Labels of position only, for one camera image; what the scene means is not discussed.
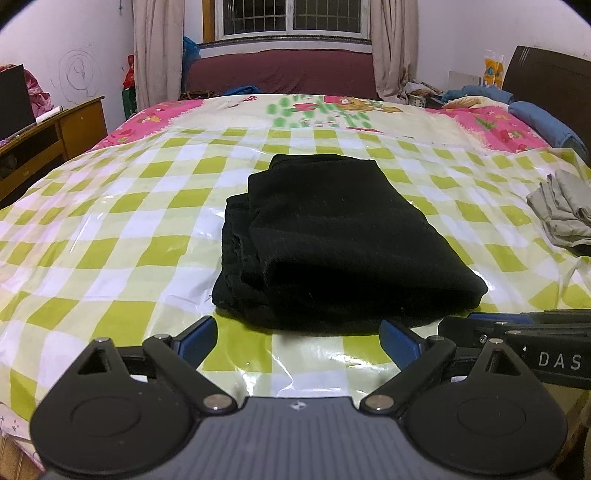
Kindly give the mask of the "maroon covered sofa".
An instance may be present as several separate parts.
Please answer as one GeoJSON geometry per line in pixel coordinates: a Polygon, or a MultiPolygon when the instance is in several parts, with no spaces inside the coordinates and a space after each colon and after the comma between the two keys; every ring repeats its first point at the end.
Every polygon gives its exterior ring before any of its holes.
{"type": "Polygon", "coordinates": [[[377,100],[373,57],[349,50],[273,49],[197,59],[186,88],[221,95],[254,86],[266,94],[328,94],[377,100]]]}

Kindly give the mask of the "left beige curtain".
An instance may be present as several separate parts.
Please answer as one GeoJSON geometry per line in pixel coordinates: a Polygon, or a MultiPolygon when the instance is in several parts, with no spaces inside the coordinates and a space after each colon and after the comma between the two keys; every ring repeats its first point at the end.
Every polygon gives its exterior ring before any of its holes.
{"type": "Polygon", "coordinates": [[[181,90],[185,2],[133,0],[134,80],[144,110],[178,99],[181,90]]]}

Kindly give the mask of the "pink cloth over monitor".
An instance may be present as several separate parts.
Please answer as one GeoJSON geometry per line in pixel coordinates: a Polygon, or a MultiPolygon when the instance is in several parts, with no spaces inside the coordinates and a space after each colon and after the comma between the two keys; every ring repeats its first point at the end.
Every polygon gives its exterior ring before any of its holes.
{"type": "MultiPolygon", "coordinates": [[[[5,64],[1,66],[1,72],[9,67],[17,66],[15,64],[5,64]]],[[[43,113],[47,113],[53,108],[50,94],[45,92],[39,85],[38,80],[31,72],[24,68],[25,80],[35,119],[43,113]]]]}

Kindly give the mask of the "right beige curtain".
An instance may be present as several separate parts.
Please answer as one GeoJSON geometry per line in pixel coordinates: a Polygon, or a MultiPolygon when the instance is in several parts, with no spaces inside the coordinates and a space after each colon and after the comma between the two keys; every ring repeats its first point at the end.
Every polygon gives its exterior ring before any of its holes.
{"type": "Polygon", "coordinates": [[[418,2],[370,1],[370,41],[377,94],[382,100],[395,101],[416,76],[418,2]]]}

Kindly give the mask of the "wooden desk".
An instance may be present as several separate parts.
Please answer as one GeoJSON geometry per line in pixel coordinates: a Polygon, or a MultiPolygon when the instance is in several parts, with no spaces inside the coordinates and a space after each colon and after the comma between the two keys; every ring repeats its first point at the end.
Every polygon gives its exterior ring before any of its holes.
{"type": "Polygon", "coordinates": [[[3,208],[51,170],[95,146],[107,135],[100,97],[66,109],[1,147],[3,208]]]}

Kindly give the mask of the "barred window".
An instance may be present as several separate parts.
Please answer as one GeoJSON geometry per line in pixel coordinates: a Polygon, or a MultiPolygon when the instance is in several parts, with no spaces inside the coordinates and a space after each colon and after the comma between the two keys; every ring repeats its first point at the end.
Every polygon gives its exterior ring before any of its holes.
{"type": "Polygon", "coordinates": [[[370,39],[363,0],[221,0],[202,3],[204,42],[290,37],[370,39]]]}

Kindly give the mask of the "black pants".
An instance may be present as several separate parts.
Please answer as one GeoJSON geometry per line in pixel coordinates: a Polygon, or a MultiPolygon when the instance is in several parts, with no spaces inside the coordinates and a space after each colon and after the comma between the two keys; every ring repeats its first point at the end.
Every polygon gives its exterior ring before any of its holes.
{"type": "Polygon", "coordinates": [[[474,309],[486,292],[373,160],[276,155],[226,202],[212,301],[254,328],[374,334],[474,309]]]}

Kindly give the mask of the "dark wooden headboard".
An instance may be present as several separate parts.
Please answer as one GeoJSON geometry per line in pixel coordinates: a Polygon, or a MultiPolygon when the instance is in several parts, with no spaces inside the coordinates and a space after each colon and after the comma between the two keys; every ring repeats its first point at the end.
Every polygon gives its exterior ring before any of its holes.
{"type": "Polygon", "coordinates": [[[535,47],[517,46],[503,89],[516,101],[528,101],[570,127],[590,147],[591,63],[535,47]]]}

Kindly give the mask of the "blue pillow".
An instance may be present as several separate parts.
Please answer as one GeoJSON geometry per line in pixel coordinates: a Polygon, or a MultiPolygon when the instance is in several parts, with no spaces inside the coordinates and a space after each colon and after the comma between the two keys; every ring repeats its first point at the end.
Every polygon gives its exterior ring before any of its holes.
{"type": "Polygon", "coordinates": [[[530,102],[514,101],[508,112],[535,130],[550,146],[570,148],[583,161],[589,160],[589,150],[579,135],[548,111],[530,102]]]}

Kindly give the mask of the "red green decoration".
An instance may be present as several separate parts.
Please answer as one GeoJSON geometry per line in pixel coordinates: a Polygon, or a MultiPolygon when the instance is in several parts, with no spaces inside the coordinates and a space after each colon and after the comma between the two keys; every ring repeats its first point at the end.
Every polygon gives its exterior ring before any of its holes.
{"type": "Polygon", "coordinates": [[[122,82],[122,104],[126,120],[137,112],[133,54],[127,56],[127,64],[128,68],[122,82]]]}

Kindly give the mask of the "beige curtain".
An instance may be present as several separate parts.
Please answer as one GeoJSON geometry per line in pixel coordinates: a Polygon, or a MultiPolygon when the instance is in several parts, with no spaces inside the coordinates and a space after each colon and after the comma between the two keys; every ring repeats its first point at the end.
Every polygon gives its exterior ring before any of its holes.
{"type": "Polygon", "coordinates": [[[185,2],[133,0],[134,80],[144,110],[178,99],[181,90],[185,2]]]}
{"type": "Polygon", "coordinates": [[[377,94],[382,100],[395,101],[416,76],[418,2],[370,1],[370,41],[377,94]]]}

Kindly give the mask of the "black monitor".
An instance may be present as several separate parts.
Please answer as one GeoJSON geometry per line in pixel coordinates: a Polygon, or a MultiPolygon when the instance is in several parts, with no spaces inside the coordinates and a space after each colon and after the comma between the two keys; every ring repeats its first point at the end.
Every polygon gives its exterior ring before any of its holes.
{"type": "Polygon", "coordinates": [[[22,65],[0,74],[0,138],[8,139],[35,123],[22,65]]]}

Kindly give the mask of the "blue folded blanket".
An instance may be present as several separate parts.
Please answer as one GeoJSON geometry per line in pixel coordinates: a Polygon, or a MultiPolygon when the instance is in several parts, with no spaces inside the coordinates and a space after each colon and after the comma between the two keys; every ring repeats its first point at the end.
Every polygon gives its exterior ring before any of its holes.
{"type": "Polygon", "coordinates": [[[466,96],[482,96],[505,104],[511,104],[514,101],[512,93],[499,89],[496,86],[484,85],[467,85],[461,89],[448,90],[443,95],[442,101],[449,102],[466,96]]]}

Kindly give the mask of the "yellow snack bag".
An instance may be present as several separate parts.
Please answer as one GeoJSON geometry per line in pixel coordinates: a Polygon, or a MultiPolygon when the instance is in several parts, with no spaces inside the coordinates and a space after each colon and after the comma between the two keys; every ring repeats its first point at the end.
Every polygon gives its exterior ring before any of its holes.
{"type": "Polygon", "coordinates": [[[483,84],[487,87],[495,86],[501,89],[505,74],[504,56],[492,50],[486,50],[484,63],[483,84]]]}

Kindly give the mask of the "folded grey pants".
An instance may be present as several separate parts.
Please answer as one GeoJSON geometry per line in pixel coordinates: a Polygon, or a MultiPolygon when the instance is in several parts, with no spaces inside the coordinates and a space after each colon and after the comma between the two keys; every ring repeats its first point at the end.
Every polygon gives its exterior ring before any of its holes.
{"type": "Polygon", "coordinates": [[[550,242],[579,256],[590,255],[590,186],[557,170],[527,196],[550,242]]]}

